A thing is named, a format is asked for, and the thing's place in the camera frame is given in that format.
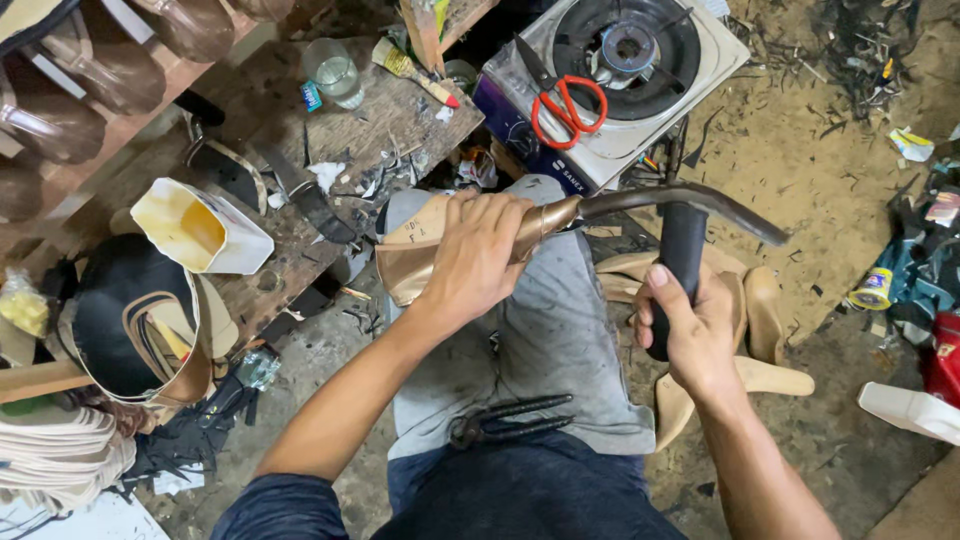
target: paintbrush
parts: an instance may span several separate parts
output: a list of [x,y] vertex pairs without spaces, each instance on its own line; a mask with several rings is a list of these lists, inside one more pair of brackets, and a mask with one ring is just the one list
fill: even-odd
[[430,92],[430,95],[437,98],[440,103],[454,109],[460,107],[460,102],[453,97],[453,94],[421,75],[414,66],[414,61],[410,60],[410,57],[403,54],[403,51],[396,48],[386,37],[382,37],[376,47],[373,48],[373,63],[382,65],[387,71],[401,79],[410,79],[423,86],[423,89]]

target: red scissors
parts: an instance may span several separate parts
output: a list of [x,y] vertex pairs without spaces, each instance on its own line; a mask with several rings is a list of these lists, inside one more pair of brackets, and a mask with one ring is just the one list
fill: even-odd
[[[537,134],[537,137],[543,142],[543,144],[557,150],[569,150],[570,148],[573,148],[580,140],[581,132],[591,134],[599,130],[600,126],[607,121],[607,96],[603,93],[603,88],[601,88],[600,85],[594,81],[585,79],[583,77],[564,75],[564,77],[561,79],[559,77],[550,75],[550,72],[546,70],[546,66],[543,65],[543,61],[539,56],[537,56],[537,53],[534,51],[533,47],[531,47],[520,36],[515,36],[514,42],[516,43],[516,49],[520,52],[520,57],[523,59],[523,63],[527,65],[527,69],[530,71],[530,74],[533,75],[534,80],[537,81],[537,84],[540,85],[540,88],[543,90],[540,95],[537,96],[537,99],[534,100],[533,111],[530,113],[530,117],[533,120],[534,133]],[[597,99],[600,100],[600,116],[597,118],[597,121],[593,123],[593,125],[584,124],[583,119],[581,119],[580,115],[577,114],[577,109],[573,105],[573,100],[570,99],[570,92],[567,88],[567,85],[586,86],[593,90],[593,93],[596,94]],[[550,99],[550,96],[547,95],[547,92],[554,87],[564,98],[566,112],[557,106],[557,104]],[[569,141],[557,142],[555,140],[548,139],[546,135],[543,134],[543,130],[540,129],[540,119],[538,118],[541,104],[546,107],[555,118],[564,123],[567,130],[570,132],[571,139]]]

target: red container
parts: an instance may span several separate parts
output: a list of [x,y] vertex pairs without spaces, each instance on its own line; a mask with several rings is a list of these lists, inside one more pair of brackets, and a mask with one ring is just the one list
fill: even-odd
[[960,408],[960,315],[937,313],[932,358],[924,365],[924,391]]

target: forearm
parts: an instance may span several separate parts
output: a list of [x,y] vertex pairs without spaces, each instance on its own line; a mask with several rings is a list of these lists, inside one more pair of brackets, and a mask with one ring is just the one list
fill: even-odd
[[827,513],[783,459],[746,392],[698,404],[733,538],[839,539]]
[[448,332],[414,304],[300,408],[255,476],[298,473],[335,480],[420,360]]

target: hand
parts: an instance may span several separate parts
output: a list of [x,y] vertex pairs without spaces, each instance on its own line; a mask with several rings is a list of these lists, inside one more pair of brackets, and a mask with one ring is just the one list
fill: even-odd
[[426,306],[451,334],[514,292],[524,264],[508,264],[529,199],[467,189],[446,204],[444,237],[433,275],[411,308]]
[[654,341],[651,299],[670,320],[666,344],[670,375],[690,397],[714,405],[734,394],[745,395],[733,364],[733,296],[723,282],[702,264],[696,303],[691,307],[677,278],[662,264],[651,265],[634,298],[639,314],[635,338],[645,349]]

